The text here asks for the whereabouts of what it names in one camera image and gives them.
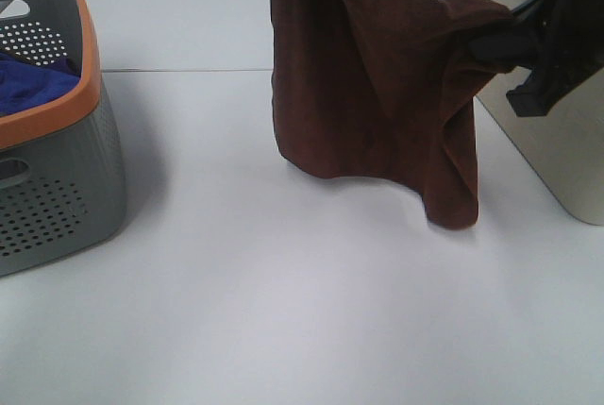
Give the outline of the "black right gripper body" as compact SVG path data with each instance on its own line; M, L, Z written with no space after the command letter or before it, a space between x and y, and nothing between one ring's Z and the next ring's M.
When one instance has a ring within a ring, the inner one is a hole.
M603 68L603 0L531 0L514 12L542 35L542 62L506 97L518 117L545 117Z

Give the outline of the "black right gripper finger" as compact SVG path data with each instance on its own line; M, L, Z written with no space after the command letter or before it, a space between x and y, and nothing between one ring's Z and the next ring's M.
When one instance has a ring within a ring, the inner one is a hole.
M533 25L494 25L468 41L473 59L484 65L534 70L542 62L542 35Z

